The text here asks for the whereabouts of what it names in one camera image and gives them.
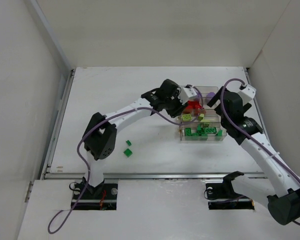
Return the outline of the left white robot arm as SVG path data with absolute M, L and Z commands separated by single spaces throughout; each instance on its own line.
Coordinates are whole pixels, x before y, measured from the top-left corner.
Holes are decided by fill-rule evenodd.
M 103 160 L 114 151 L 117 134 L 124 128 L 154 114 L 160 115 L 163 110 L 175 118 L 188 106 L 188 101 L 196 96 L 197 92 L 191 85 L 180 86 L 166 79 L 160 87 L 143 93 L 136 101 L 120 110 L 104 115 L 99 112 L 93 114 L 77 151 L 83 145 L 95 161 Z

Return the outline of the red rounded lego brick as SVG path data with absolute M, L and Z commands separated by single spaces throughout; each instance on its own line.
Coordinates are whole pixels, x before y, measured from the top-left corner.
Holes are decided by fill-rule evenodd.
M 183 114 L 192 114 L 193 112 L 193 107 L 191 105 L 188 105 L 184 110 L 183 110 Z

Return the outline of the red irregular lego piece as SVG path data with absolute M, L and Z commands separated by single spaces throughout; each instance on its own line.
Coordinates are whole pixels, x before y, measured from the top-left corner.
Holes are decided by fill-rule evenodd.
M 189 109 L 189 110 L 190 110 L 190 109 L 191 109 L 191 110 L 199 110 L 199 109 L 202 108 L 200 102 L 197 101 L 197 100 L 194 100 L 194 101 L 189 100 L 189 101 L 187 102 L 187 104 L 188 104 L 187 109 Z

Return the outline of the long green lego brick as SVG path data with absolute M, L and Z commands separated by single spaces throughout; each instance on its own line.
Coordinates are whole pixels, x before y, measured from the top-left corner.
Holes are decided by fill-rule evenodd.
M 217 128 L 216 127 L 205 127 L 204 129 L 205 134 L 216 134 Z

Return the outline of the green lego brick bottom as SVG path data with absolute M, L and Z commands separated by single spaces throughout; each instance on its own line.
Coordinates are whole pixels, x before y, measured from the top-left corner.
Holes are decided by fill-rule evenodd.
M 127 158 L 129 158 L 133 154 L 133 152 L 129 148 L 127 148 L 123 153 Z

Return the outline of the green lego brick carried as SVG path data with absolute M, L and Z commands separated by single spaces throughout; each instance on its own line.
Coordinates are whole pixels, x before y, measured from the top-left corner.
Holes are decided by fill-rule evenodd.
M 215 134 L 216 137 L 222 137 L 223 136 L 223 130 L 220 129 L 216 134 Z

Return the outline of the lime lego brick carried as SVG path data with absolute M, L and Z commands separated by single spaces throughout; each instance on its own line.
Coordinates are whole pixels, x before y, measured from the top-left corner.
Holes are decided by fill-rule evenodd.
M 204 114 L 204 113 L 201 113 L 201 114 L 198 116 L 198 120 L 199 120 L 199 121 L 204 120 L 204 118 L 205 118 L 205 114 Z

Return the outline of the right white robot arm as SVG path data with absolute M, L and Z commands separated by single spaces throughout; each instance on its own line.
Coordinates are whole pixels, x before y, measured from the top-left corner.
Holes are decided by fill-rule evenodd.
M 250 198 L 261 204 L 280 225 L 297 223 L 300 218 L 300 177 L 275 151 L 262 127 L 251 117 L 245 116 L 256 90 L 248 85 L 239 92 L 223 86 L 208 102 L 221 117 L 221 125 L 228 135 L 244 149 L 261 168 L 266 178 L 253 180 L 243 172 L 234 171 L 223 177 L 222 183 L 207 185 L 212 192 L 209 200 L 225 199 L 231 202 L 240 197 Z

